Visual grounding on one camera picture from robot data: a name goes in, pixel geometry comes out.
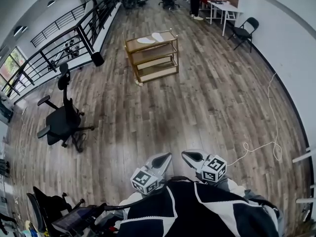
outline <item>white table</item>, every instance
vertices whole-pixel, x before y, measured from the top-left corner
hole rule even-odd
[[[226,27],[226,21],[227,20],[232,20],[232,21],[236,21],[239,17],[239,14],[241,13],[241,11],[236,8],[235,6],[229,4],[229,3],[223,3],[223,4],[217,4],[217,3],[214,3],[214,2],[211,2],[211,1],[207,1],[210,6],[211,6],[211,16],[210,16],[210,24],[212,24],[212,19],[217,19],[216,17],[216,8],[217,9],[220,9],[222,11],[222,16],[221,16],[221,24],[222,24],[222,21],[223,21],[223,11],[225,12],[225,20],[224,20],[224,27],[223,27],[223,34],[222,36],[224,36],[224,33],[225,33],[225,27]],[[214,14],[215,14],[215,17],[213,17],[212,15],[212,8],[213,6],[215,7],[214,9]]]

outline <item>wooden shelf cart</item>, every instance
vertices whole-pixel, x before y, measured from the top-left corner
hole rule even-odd
[[[137,42],[138,38],[125,40],[125,50],[136,76],[136,84],[179,72],[178,38],[171,30],[160,32],[163,42],[153,44]],[[151,35],[144,36],[155,40]]]

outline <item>chair backrest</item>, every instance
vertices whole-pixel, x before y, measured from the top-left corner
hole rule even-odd
[[[248,22],[254,30],[256,30],[259,27],[259,22],[257,19],[250,17],[246,20],[246,22]]]
[[[46,224],[49,236],[58,237],[61,233],[52,226],[51,223],[63,217],[60,212],[60,205],[53,203],[51,197],[46,196],[38,188],[33,187],[35,198],[39,205],[39,210],[41,212],[42,218]]]
[[[36,219],[38,221],[38,231],[40,233],[45,233],[46,226],[45,226],[45,222],[44,222],[43,216],[42,216],[42,214],[40,212],[40,206],[39,206],[39,204],[38,204],[38,202],[36,200],[36,197],[33,194],[31,194],[31,193],[26,193],[26,195],[28,196],[29,200],[31,201],[31,204],[32,204],[35,216],[36,216]]]
[[[63,103],[66,110],[66,120],[68,124],[75,123],[77,121],[77,112],[73,106],[73,100],[67,97],[67,87],[70,81],[70,71],[68,64],[64,63],[59,67],[61,77],[58,80],[58,88],[63,91]]]

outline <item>ceiling light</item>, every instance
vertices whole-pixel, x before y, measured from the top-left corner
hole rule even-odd
[[[13,34],[13,36],[17,36],[17,34],[20,32],[20,31],[22,31],[22,26],[17,26],[16,28],[15,28],[15,30],[14,30],[14,34]]]
[[[51,0],[51,1],[49,1],[48,2],[48,4],[47,4],[47,7],[50,7],[51,5],[53,5],[54,3],[56,3],[56,1],[55,0]]]
[[[22,33],[25,32],[27,29],[28,29],[27,26],[23,26]]]

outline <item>white cable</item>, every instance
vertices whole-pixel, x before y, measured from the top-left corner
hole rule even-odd
[[[264,144],[264,145],[262,145],[262,146],[260,146],[260,147],[258,147],[258,148],[256,148],[256,149],[254,149],[254,150],[249,150],[249,145],[248,145],[247,142],[245,142],[245,143],[243,144],[243,148],[245,148],[246,154],[245,154],[244,156],[238,158],[236,161],[234,161],[233,163],[231,163],[231,164],[229,164],[229,165],[227,165],[227,166],[231,166],[231,165],[235,164],[237,161],[239,161],[240,159],[244,158],[244,157],[248,154],[248,152],[251,152],[251,153],[252,153],[252,152],[255,152],[256,150],[258,150],[258,149],[260,149],[260,148],[263,148],[263,147],[265,147],[265,146],[267,146],[267,145],[270,145],[270,144],[274,144],[274,146],[273,146],[273,155],[274,155],[275,159],[276,159],[277,161],[281,161],[281,160],[282,160],[282,147],[277,143],[277,137],[278,137],[277,119],[276,119],[276,116],[275,116],[275,112],[274,112],[274,110],[273,110],[273,108],[272,108],[272,106],[271,106],[271,99],[270,99],[270,87],[271,87],[271,83],[272,83],[272,81],[273,81],[273,78],[275,77],[276,74],[277,74],[277,73],[275,73],[275,74],[272,76],[271,81],[269,82],[268,94],[267,94],[268,100],[269,100],[269,105],[270,105],[270,108],[271,108],[273,117],[274,117],[274,119],[275,119],[275,122],[276,122],[276,138],[275,138],[275,140],[274,140],[274,141],[271,141],[271,142],[269,142],[269,143],[267,143],[267,144]],[[280,158],[277,158],[277,156],[276,156],[276,152],[275,152],[276,146],[278,146],[278,147],[280,148]]]

